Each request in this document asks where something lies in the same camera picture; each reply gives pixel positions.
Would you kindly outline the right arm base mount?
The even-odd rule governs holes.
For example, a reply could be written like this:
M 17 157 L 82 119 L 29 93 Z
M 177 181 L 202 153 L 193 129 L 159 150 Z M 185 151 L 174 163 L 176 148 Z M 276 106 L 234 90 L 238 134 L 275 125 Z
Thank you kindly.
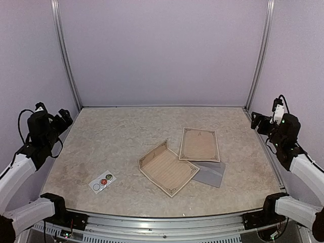
M 285 216 L 277 213 L 269 213 L 264 210 L 245 213 L 242 215 L 245 230 L 256 229 L 286 220 Z

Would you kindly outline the beige letter paper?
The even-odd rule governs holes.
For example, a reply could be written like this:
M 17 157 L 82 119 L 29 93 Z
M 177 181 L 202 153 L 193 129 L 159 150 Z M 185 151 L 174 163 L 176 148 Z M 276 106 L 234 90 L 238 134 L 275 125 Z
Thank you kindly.
M 183 128 L 179 160 L 220 162 L 215 130 Z
M 170 198 L 173 198 L 200 171 L 200 168 L 169 148 L 168 139 L 138 160 L 140 172 Z

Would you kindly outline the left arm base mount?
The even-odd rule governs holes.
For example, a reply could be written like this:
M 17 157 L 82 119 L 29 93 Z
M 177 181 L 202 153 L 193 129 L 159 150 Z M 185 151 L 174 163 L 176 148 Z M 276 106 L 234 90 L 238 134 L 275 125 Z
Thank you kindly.
M 63 226 L 72 230 L 84 231 L 88 222 L 87 214 L 66 211 L 60 215 L 53 215 L 45 219 L 46 222 Z

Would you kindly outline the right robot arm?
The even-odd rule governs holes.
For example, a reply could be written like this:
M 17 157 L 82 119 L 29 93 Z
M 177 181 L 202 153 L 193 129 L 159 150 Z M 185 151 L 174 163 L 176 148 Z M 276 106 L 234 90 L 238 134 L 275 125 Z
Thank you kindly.
M 292 114 L 284 113 L 280 119 L 253 112 L 251 128 L 266 135 L 274 145 L 280 164 L 298 177 L 323 202 L 323 169 L 321 169 L 298 144 L 301 124 Z M 269 225 L 277 218 L 286 217 L 310 229 L 314 239 L 323 241 L 323 206 L 299 201 L 287 193 L 266 197 L 259 213 L 259 221 Z

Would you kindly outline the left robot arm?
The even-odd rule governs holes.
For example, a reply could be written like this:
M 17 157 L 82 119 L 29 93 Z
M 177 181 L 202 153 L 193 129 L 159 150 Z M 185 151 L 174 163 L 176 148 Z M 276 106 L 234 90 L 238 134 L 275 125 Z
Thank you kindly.
M 7 211 L 6 208 L 18 189 L 47 158 L 54 158 L 54 145 L 61 142 L 60 135 L 72 123 L 68 110 L 60 109 L 58 115 L 51 115 L 42 103 L 36 105 L 36 110 L 27 119 L 28 134 L 22 139 L 23 145 L 1 173 L 1 242 L 14 242 L 20 233 L 44 219 L 56 220 L 60 225 L 71 220 L 64 198 L 51 193 L 15 210 Z

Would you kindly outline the grey envelope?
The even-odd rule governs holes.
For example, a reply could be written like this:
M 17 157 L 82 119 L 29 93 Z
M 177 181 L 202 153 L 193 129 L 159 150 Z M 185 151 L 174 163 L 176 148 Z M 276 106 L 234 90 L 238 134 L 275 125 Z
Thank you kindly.
M 193 180 L 220 188 L 226 165 L 222 162 L 199 161 L 192 162 L 199 168 Z

